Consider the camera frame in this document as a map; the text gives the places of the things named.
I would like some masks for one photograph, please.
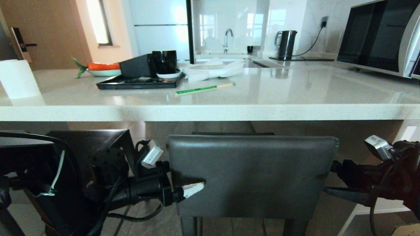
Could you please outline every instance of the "black tray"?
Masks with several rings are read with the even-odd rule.
[[[97,83],[96,86],[102,90],[110,89],[170,89],[176,88],[179,82],[185,77],[184,73],[177,78],[172,79],[160,79],[153,78],[152,82],[130,82],[135,78],[126,78],[122,75],[108,78],[105,81]]]

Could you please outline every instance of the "chair backrest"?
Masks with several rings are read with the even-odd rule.
[[[182,217],[308,220],[338,148],[334,137],[170,135],[174,187],[205,182]]]

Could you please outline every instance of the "white napkin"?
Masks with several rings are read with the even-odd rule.
[[[41,95],[26,60],[0,61],[0,82],[10,99]]]
[[[234,61],[225,65],[218,57],[213,57],[210,61],[191,65],[180,63],[179,69],[188,76],[188,82],[202,81],[208,78],[229,77],[244,72],[245,63],[243,60]]]

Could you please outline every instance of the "countertop edge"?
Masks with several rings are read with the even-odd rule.
[[[420,104],[7,106],[0,121],[420,120]]]

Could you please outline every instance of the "green chopstick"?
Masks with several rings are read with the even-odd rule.
[[[235,83],[222,84],[222,85],[213,85],[213,86],[203,87],[203,88],[198,88],[198,89],[182,90],[182,91],[177,91],[176,94],[177,95],[181,95],[181,94],[186,94],[186,93],[199,92],[199,91],[207,90],[207,89],[224,88],[224,87],[228,87],[228,86],[235,86]]]

